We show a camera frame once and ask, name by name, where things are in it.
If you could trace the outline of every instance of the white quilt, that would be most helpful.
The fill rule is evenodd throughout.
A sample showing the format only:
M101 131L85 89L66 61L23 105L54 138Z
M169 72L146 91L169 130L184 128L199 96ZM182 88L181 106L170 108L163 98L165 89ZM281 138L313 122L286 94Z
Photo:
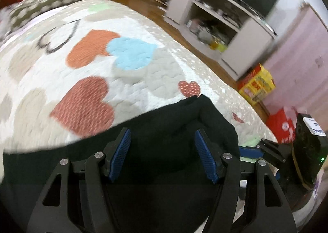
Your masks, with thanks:
M1 154L63 146L200 94L235 126L239 144L276 140L234 89L155 23L111 1L74 3L0 52Z

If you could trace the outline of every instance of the black heart outline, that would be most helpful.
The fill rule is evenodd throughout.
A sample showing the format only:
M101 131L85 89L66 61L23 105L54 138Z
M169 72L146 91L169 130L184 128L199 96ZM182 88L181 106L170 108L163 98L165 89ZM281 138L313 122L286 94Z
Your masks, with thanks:
M41 44L43 38L44 38L49 32L51 32L51 31L53 31L54 29L57 28L57 27L55 27L55 28L51 29L50 31L47 31L44 35L42 35L42 36L40 37L40 39L39 39L39 41L38 41L38 43L37 43L38 48L39 48L39 49L46 48L46 53L47 53L47 54L52 54L52 53L58 51L58 50L59 50L60 48L62 48L65 44L67 44L67 43L69 42L69 40L73 37L73 35L76 33L76 30L77 30L77 27L78 27L78 25L79 25L79 22L80 22L80 20L76 20L76 21L71 21L71 22L69 22L69 23L65 23L65 24L64 24L64 25L67 25L67 24L70 24L70 23L75 23L75 24L74 24L74 28L73 28L72 33L71 33L71 34L69 35L69 37L68 37L64 42L62 42L59 46L55 47L54 49L49 49L49 44L50 44L50 42L47 43L47 44Z

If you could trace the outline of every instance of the cabinet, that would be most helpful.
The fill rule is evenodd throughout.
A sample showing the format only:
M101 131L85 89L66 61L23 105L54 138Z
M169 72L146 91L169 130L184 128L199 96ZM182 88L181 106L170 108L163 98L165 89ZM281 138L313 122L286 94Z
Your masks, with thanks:
M238 23L217 13L218 9L224 13L233 12ZM187 23L199 17L218 21L229 39L224 52L212 50L189 31ZM276 37L265 21L234 0L170 0L165 21L176 27L197 50L216 60L234 80L252 67Z

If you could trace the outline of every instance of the orange heart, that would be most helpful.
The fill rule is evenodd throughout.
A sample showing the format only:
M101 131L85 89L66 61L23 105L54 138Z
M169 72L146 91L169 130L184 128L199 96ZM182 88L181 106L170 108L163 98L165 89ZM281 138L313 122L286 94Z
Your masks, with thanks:
M185 97L191 97L194 95L200 96L200 86L197 82L192 81L188 83L186 81L179 82L179 90Z
M102 99L108 85L102 77L90 76L78 81L56 105L50 116L76 135L89 137L110 128L113 108Z
M121 37L118 33L106 30L91 30L69 52L66 62L69 67L79 68L90 64L97 55L109 56L107 44L115 38Z

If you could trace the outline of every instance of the yellow box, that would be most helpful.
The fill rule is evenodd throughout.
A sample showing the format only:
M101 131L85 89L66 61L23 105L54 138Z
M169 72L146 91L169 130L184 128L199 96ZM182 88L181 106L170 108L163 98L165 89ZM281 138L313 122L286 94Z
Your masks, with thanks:
M238 82L238 92L251 105L267 96L276 86L269 71L258 64L251 73Z

